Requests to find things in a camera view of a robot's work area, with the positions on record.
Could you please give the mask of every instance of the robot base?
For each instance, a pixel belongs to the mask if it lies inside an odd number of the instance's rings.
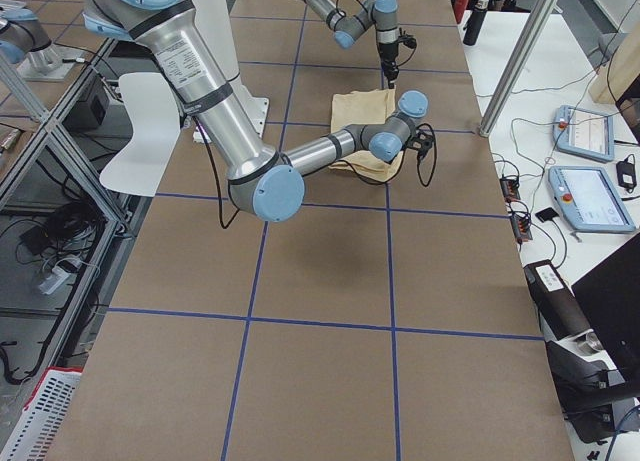
[[[57,46],[62,59],[76,59],[82,57],[84,51],[75,48],[65,48],[63,46]],[[18,66],[18,73],[25,81],[45,81],[53,83],[61,83],[65,80],[71,69],[76,66],[77,63],[62,63],[59,68],[53,71],[42,74],[31,66],[31,62],[25,59],[20,66]]]

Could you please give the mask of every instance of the cardboard table surface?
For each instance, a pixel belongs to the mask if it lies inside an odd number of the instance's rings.
[[[449,0],[398,1],[432,186],[411,156],[389,186],[323,170],[291,220],[223,231],[184,133],[49,460],[572,459]],[[382,87],[374,38],[339,50],[300,2],[237,0],[232,26],[274,146]]]

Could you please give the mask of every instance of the silver robot arm segment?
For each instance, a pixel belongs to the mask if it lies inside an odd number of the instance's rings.
[[[393,159],[426,113],[424,95],[409,92],[383,125],[347,126],[281,154],[255,132],[195,27],[191,0],[85,0],[85,5],[88,29],[131,39],[153,53],[185,113],[198,120],[228,165],[233,203],[265,221],[284,221],[298,211],[303,174],[357,149]]]
[[[32,11],[14,9],[1,16],[0,51],[10,63],[17,64],[26,57],[41,74],[62,65],[62,56]]]
[[[371,26],[375,25],[376,42],[380,66],[387,78],[389,88],[398,78],[399,67],[396,63],[400,44],[416,49],[415,38],[398,27],[397,0],[364,0],[362,10],[348,17],[332,0],[302,0],[326,25],[334,31],[334,39],[344,49],[348,49]]]
[[[419,91],[407,91],[384,124],[350,124],[335,133],[286,151],[282,156],[302,175],[310,174],[355,151],[368,150],[390,163],[415,138],[428,102]]]

